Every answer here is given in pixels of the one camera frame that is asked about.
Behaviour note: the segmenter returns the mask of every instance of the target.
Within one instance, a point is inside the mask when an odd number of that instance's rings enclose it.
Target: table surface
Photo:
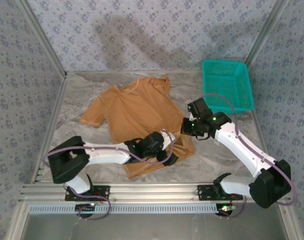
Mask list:
[[[168,76],[171,83],[170,97],[186,114],[186,105],[199,98],[202,93],[202,73],[195,72],[89,72],[70,73],[64,93],[57,126],[51,140],[51,149],[72,136],[80,135],[85,142],[111,144],[107,123],[99,128],[84,125],[79,118],[91,102],[111,85],[124,87],[137,78]],[[251,112],[238,117],[239,128],[254,144],[261,148],[256,123]],[[128,179],[123,166],[118,164],[100,164],[87,166],[83,172],[90,175],[94,182],[172,182],[194,183],[212,182],[223,173],[250,176],[250,173],[229,149],[214,139],[206,141],[193,140],[196,153],[186,160],[155,172]],[[45,169],[42,182],[51,182],[52,177]]]

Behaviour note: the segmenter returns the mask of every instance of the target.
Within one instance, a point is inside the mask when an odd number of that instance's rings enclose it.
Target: t-shirt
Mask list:
[[[173,153],[178,162],[195,153],[192,138],[181,134],[184,114],[171,101],[169,78],[138,78],[135,82],[119,89],[116,85],[98,96],[81,117],[84,124],[99,127],[107,121],[115,144],[134,138],[145,138],[162,129],[175,137]],[[129,178],[164,168],[163,164],[125,164]]]

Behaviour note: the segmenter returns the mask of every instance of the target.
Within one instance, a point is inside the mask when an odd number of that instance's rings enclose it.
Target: plastic basket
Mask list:
[[[227,98],[236,113],[250,111],[254,108],[254,99],[247,66],[243,62],[225,60],[203,61],[204,94],[219,94]],[[228,104],[216,96],[204,98],[208,107],[214,112],[232,114]]]

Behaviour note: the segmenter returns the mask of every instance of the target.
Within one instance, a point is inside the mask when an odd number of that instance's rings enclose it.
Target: shirt sleeve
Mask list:
[[[80,118],[80,122],[93,127],[99,127],[105,120],[105,104],[98,96]]]

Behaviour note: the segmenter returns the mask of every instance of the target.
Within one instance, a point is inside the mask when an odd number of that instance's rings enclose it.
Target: basket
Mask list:
[[[250,77],[243,62],[204,60],[203,91],[204,94],[219,94],[227,98],[238,114],[254,108]],[[204,100],[213,113],[233,113],[228,104],[219,97],[206,96]]]

